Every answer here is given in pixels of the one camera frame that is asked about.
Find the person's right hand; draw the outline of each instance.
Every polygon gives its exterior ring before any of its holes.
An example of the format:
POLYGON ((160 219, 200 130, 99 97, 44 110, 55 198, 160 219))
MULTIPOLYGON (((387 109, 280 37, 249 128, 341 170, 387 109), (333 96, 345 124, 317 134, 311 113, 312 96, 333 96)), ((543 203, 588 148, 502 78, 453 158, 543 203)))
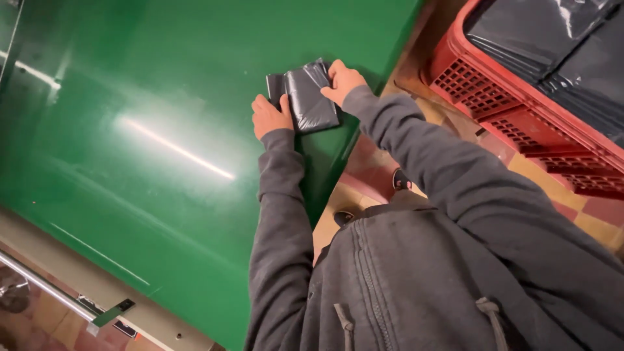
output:
POLYGON ((331 87, 321 88, 321 94, 342 107, 344 98, 358 86, 365 86, 364 77, 355 69, 347 68, 340 60, 335 60, 328 71, 331 87))

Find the metal rod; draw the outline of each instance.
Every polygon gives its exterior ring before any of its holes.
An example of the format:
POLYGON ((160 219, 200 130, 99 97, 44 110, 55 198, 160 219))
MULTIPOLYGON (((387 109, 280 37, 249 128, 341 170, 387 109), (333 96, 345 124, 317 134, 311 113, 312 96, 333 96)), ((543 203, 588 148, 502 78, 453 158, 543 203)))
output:
POLYGON ((74 311, 79 316, 86 319, 88 322, 93 321, 97 317, 95 313, 93 313, 87 307, 84 307, 80 302, 76 301, 76 299, 74 299, 70 295, 67 295, 63 290, 57 288, 54 284, 47 281, 47 279, 33 272, 30 268, 26 267, 20 261, 11 257, 11 255, 7 254, 2 250, 0 250, 0 262, 6 264, 17 273, 23 275, 24 278, 26 278, 26 280, 28 280, 30 283, 33 283, 34 285, 40 287, 41 290, 52 295, 68 309, 74 311))

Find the black plastic sheet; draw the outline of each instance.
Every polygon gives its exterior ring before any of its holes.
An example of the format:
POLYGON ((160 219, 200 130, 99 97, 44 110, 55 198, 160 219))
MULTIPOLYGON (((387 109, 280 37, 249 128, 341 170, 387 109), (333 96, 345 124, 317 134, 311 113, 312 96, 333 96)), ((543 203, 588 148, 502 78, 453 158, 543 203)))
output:
POLYGON ((340 125, 336 105, 321 94, 329 86, 329 65, 318 59, 302 68, 266 77, 269 101, 280 109, 280 97, 288 94, 295 132, 322 131, 340 125))
POLYGON ((530 84, 552 72, 621 0, 485 0, 470 42, 530 84))
POLYGON ((592 33, 540 89, 624 147, 624 14, 592 33))

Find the green bracket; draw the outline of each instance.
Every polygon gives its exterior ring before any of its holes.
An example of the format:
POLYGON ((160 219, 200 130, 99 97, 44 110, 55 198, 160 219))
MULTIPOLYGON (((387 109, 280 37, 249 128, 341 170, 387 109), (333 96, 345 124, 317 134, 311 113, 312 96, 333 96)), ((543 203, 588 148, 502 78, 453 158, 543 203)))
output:
POLYGON ((97 316, 93 321, 91 321, 91 323, 94 324, 96 327, 101 328, 111 320, 114 320, 115 318, 124 314, 126 311, 134 307, 134 305, 135 303, 132 300, 125 299, 117 304, 115 307, 108 309, 108 311, 97 316))

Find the person's left hand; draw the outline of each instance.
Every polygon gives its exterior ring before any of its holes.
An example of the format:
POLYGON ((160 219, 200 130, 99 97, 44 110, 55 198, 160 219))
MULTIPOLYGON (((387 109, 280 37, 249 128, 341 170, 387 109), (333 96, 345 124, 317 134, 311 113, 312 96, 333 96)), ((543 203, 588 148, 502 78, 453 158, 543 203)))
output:
POLYGON ((280 98, 281 111, 277 111, 266 98, 260 94, 251 103, 253 109, 253 132, 258 140, 262 139, 266 133, 275 129, 293 128, 293 118, 290 116, 290 106, 288 105, 288 95, 284 94, 280 98))

